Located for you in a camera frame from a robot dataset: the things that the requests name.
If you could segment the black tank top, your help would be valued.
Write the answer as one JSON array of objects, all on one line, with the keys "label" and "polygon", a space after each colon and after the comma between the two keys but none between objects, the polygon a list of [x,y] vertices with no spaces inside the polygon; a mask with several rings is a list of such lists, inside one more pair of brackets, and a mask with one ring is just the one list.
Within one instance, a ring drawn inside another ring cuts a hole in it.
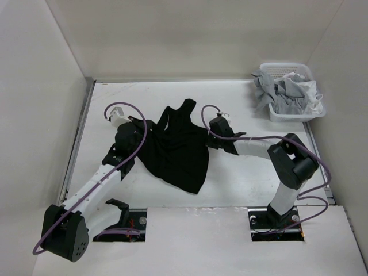
[{"label": "black tank top", "polygon": [[195,106],[186,99],[178,109],[167,106],[157,123],[148,120],[137,154],[153,176],[191,194],[199,193],[209,164],[208,131],[191,121]]}]

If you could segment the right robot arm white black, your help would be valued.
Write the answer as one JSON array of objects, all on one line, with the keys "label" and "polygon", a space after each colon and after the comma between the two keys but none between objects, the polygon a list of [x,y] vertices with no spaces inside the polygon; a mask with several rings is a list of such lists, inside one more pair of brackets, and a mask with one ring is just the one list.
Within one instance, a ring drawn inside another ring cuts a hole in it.
[{"label": "right robot arm white black", "polygon": [[267,206],[266,218],[272,227],[281,227],[288,220],[295,200],[315,171],[318,162],[296,144],[305,145],[293,133],[276,144],[251,138],[243,140],[245,133],[234,133],[228,121],[218,115],[209,122],[208,147],[222,149],[233,155],[255,156],[270,160],[280,180],[276,194]]}]

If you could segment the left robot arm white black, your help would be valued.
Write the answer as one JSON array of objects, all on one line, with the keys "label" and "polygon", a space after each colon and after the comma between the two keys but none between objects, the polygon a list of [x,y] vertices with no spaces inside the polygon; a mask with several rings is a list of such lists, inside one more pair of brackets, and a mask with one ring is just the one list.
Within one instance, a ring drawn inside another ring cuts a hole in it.
[{"label": "left robot arm white black", "polygon": [[94,175],[61,205],[50,205],[44,213],[40,241],[33,254],[51,252],[71,262],[85,253],[90,241],[107,235],[139,236],[127,226],[129,205],[108,193],[122,182],[135,165],[150,130],[148,120],[127,118],[117,128],[116,141]]}]

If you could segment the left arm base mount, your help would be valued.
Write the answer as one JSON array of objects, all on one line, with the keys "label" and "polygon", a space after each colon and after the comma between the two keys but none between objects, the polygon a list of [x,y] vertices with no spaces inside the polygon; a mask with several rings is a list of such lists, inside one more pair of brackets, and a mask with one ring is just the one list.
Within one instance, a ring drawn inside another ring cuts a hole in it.
[{"label": "left arm base mount", "polygon": [[103,230],[107,233],[94,236],[93,242],[145,242],[147,209],[131,209],[128,204],[116,199],[109,199],[104,205],[118,211],[118,221]]}]

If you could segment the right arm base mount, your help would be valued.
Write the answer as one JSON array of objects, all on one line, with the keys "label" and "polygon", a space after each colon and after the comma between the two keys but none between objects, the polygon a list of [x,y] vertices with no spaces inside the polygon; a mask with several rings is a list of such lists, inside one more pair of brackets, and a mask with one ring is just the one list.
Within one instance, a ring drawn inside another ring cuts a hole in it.
[{"label": "right arm base mount", "polygon": [[253,242],[303,242],[301,225],[286,227],[299,222],[300,217],[294,207],[281,221],[273,220],[266,208],[248,209],[251,240]]}]

